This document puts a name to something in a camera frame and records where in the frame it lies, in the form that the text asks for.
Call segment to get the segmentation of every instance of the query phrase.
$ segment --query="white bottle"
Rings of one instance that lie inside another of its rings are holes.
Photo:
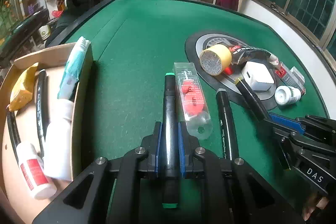
[[[35,199],[51,198],[57,191],[53,181],[44,175],[43,162],[35,147],[28,142],[21,142],[16,147],[19,168],[26,180],[30,195]]]
[[[58,99],[45,137],[44,173],[55,179],[71,181],[71,121],[74,103]]]
[[[278,105],[290,105],[301,99],[301,92],[292,86],[281,85],[276,89],[274,97]]]

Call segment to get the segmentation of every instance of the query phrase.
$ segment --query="metal screw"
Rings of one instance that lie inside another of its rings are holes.
[[[203,147],[197,147],[196,149],[195,149],[195,152],[197,153],[197,154],[204,154],[205,153],[205,148],[203,148]]]
[[[106,158],[99,157],[96,159],[96,164],[104,164],[104,163],[106,163]]]
[[[244,164],[244,160],[242,158],[236,158],[235,159],[235,164],[236,165],[243,165]]]
[[[144,154],[146,152],[146,149],[144,148],[144,147],[137,147],[136,149],[135,149],[135,153],[137,153],[137,154]]]

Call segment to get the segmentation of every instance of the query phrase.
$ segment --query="white power adapter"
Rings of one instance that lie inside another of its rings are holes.
[[[274,84],[274,80],[264,64],[247,61],[241,72],[252,90],[266,91]]]

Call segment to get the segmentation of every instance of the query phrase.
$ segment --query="green marker cap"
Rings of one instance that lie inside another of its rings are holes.
[[[175,209],[177,208],[177,203],[162,203],[162,207],[165,209]]]

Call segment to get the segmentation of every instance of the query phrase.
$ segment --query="yellow packet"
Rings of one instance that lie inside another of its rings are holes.
[[[26,69],[16,81],[10,95],[9,111],[19,110],[33,98],[35,72],[38,63]]]

